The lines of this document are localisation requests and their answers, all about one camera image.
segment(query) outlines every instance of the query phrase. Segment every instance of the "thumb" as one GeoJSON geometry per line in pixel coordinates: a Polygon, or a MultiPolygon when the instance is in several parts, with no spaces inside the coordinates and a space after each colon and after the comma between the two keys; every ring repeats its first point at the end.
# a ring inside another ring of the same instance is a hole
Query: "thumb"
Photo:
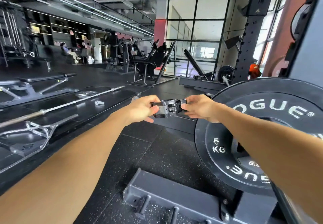
{"type": "Polygon", "coordinates": [[[159,106],[153,106],[153,107],[149,108],[149,115],[148,116],[152,116],[153,114],[158,112],[158,110],[159,110],[159,106]]]}
{"type": "Polygon", "coordinates": [[[181,105],[181,108],[186,110],[186,111],[189,111],[189,112],[194,111],[194,105],[192,105],[192,104],[185,104],[184,103],[184,104],[181,105]]]}

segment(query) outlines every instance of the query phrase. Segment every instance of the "forearm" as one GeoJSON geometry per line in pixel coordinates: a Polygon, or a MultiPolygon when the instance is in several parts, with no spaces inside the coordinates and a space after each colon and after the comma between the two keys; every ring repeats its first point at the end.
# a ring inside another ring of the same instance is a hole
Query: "forearm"
{"type": "Polygon", "coordinates": [[[319,223],[323,143],[304,132],[214,104],[216,118],[240,142],[261,169],[319,223]]]}
{"type": "Polygon", "coordinates": [[[0,223],[73,223],[124,128],[112,114],[76,137],[0,197],[0,223]]]}

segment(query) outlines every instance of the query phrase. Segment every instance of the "person's left arm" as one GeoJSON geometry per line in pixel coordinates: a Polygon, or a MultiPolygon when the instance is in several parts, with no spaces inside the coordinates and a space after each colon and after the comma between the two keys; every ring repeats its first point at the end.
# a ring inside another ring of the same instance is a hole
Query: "person's left arm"
{"type": "Polygon", "coordinates": [[[160,102],[146,96],[79,135],[0,196],[0,223],[72,224],[91,196],[123,128],[146,120],[160,102]]]}

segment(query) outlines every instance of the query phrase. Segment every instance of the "red column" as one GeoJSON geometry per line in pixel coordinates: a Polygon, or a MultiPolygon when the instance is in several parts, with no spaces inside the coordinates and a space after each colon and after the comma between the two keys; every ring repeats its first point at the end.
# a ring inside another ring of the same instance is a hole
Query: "red column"
{"type": "MultiPolygon", "coordinates": [[[[306,0],[286,0],[284,11],[277,27],[275,39],[270,50],[268,60],[264,67],[263,76],[268,76],[270,70],[274,70],[277,59],[286,55],[287,50],[292,42],[294,42],[290,25],[297,10],[305,3],[306,0]]],[[[284,66],[284,59],[280,62],[280,66],[284,66]]]]}
{"type": "Polygon", "coordinates": [[[157,39],[159,39],[158,46],[161,46],[163,42],[166,41],[166,29],[167,29],[166,19],[155,20],[154,41],[157,41],[157,39]]]}

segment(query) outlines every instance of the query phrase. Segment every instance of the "2.5 kg weight plate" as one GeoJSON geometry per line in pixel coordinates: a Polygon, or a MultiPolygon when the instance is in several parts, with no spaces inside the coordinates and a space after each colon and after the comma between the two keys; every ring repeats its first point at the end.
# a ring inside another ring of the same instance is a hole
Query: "2.5 kg weight plate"
{"type": "MultiPolygon", "coordinates": [[[[213,100],[323,139],[322,96],[323,89],[309,83],[263,78],[232,85],[213,100]]],[[[208,169],[228,185],[253,194],[273,195],[267,175],[223,124],[197,120],[195,145],[208,169]]]]}

